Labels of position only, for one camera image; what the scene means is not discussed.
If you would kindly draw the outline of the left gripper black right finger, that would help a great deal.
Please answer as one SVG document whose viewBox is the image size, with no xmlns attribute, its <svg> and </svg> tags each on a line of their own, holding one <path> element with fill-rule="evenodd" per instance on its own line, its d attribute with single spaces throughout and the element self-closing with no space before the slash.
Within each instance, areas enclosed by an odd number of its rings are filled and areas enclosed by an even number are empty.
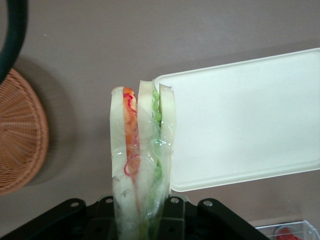
<svg viewBox="0 0 320 240">
<path fill-rule="evenodd" d="M 206 198 L 197 205 L 178 196 L 164 202 L 163 240 L 266 240 L 267 237 L 220 201 Z"/>
</svg>

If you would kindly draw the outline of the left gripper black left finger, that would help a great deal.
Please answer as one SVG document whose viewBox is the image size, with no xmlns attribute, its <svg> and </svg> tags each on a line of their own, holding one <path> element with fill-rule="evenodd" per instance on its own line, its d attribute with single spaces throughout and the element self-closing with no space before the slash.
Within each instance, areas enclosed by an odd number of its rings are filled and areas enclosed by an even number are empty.
<svg viewBox="0 0 320 240">
<path fill-rule="evenodd" d="M 2 240 L 116 240 L 114 199 L 87 205 L 68 199 L 1 237 Z"/>
</svg>

